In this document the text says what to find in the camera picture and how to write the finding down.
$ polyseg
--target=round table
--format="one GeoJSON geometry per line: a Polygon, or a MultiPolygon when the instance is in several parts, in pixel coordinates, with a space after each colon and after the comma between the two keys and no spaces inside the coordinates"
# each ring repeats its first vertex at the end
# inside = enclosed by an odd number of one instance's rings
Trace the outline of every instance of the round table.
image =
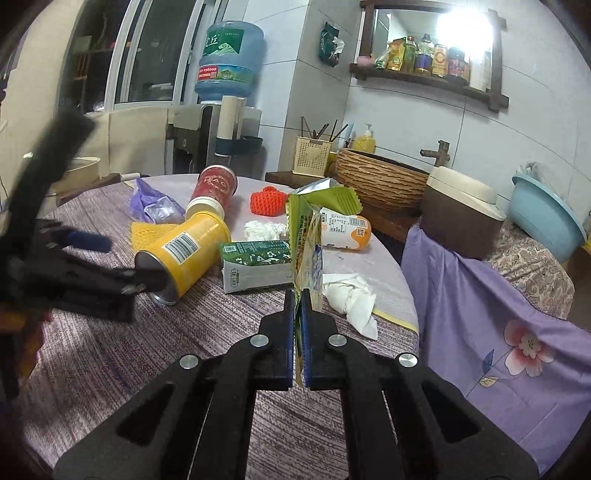
{"type": "MultiPolygon", "coordinates": [[[[197,176],[154,177],[148,181],[186,205],[197,176]]],[[[239,179],[226,217],[233,240],[243,239],[244,223],[251,219],[285,221],[285,216],[269,219],[250,213],[250,194],[265,185],[239,179]]],[[[57,209],[52,217],[112,238],[110,253],[80,252],[84,258],[107,267],[132,266],[132,194],[126,184],[91,190],[57,209]]],[[[372,288],[384,292],[378,295],[383,297],[382,307],[397,309],[398,318],[413,324],[416,312],[412,296],[399,271],[375,237],[363,254],[324,254],[325,273],[362,273],[372,288]]],[[[220,268],[213,267],[174,307],[161,305],[149,295],[138,296],[131,325],[54,312],[54,320],[44,328],[46,342],[38,354],[37,367],[18,400],[25,441],[50,466],[55,465],[60,455],[177,358],[185,353],[205,358],[225,353],[238,340],[256,333],[261,317],[280,311],[283,298],[283,288],[224,295],[220,268]]],[[[379,338],[372,341],[361,337],[326,299],[323,310],[335,317],[339,332],[363,342],[372,352],[393,357],[417,350],[418,337],[411,329],[378,319],[379,338]]],[[[292,388],[285,393],[257,394],[247,478],[342,480],[347,475],[337,391],[292,388]]]]}

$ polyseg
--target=spice jar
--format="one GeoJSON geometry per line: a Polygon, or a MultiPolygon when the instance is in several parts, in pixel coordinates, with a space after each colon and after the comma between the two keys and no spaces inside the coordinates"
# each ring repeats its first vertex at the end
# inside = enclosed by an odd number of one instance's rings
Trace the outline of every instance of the spice jar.
{"type": "Polygon", "coordinates": [[[466,80],[466,54],[460,48],[452,47],[447,52],[446,80],[462,86],[468,85],[466,80]]]}

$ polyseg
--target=barcode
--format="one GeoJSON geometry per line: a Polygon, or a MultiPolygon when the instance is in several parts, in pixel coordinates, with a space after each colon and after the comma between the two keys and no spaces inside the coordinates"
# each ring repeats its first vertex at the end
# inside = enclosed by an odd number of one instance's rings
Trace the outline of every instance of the barcode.
{"type": "Polygon", "coordinates": [[[170,242],[162,246],[180,265],[197,250],[199,244],[187,232],[181,233],[179,236],[173,238],[170,242]]]}
{"type": "Polygon", "coordinates": [[[349,217],[349,225],[360,226],[361,228],[367,228],[367,220],[357,217],[349,217]]]}

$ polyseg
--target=bottle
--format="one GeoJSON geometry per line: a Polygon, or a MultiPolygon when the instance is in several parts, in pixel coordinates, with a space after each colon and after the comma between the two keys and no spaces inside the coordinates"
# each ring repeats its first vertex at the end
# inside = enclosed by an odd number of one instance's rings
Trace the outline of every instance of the bottle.
{"type": "Polygon", "coordinates": [[[441,78],[447,74],[447,47],[444,45],[439,44],[435,46],[432,74],[441,78]]]}
{"type": "Polygon", "coordinates": [[[359,215],[342,215],[323,208],[322,245],[324,247],[363,250],[371,239],[371,224],[359,215]]]}
{"type": "Polygon", "coordinates": [[[375,153],[375,138],[371,131],[371,124],[366,124],[368,130],[359,138],[356,138],[353,142],[351,150],[358,150],[360,152],[375,153]]]}
{"type": "Polygon", "coordinates": [[[256,25],[226,21],[207,30],[195,92],[201,100],[221,102],[222,96],[247,98],[262,67],[263,31],[256,25]]]}
{"type": "Polygon", "coordinates": [[[404,59],[401,72],[412,73],[414,71],[414,59],[417,56],[417,44],[414,37],[409,35],[404,44],[404,59]]]}
{"type": "Polygon", "coordinates": [[[466,54],[461,48],[452,47],[447,52],[446,80],[466,86],[466,54]]]}
{"type": "Polygon", "coordinates": [[[414,61],[414,73],[431,75],[434,51],[435,45],[431,41],[431,36],[425,33],[423,39],[418,43],[417,58],[414,61]]]}

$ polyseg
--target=red can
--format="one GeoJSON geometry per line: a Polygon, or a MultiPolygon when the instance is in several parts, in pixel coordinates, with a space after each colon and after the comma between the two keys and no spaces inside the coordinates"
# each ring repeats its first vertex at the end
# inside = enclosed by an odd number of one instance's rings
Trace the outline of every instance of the red can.
{"type": "Polygon", "coordinates": [[[222,220],[230,198],[238,188],[238,178],[231,168],[223,165],[211,165],[199,174],[199,180],[191,201],[187,205],[185,220],[195,213],[206,210],[213,212],[222,220]]]}

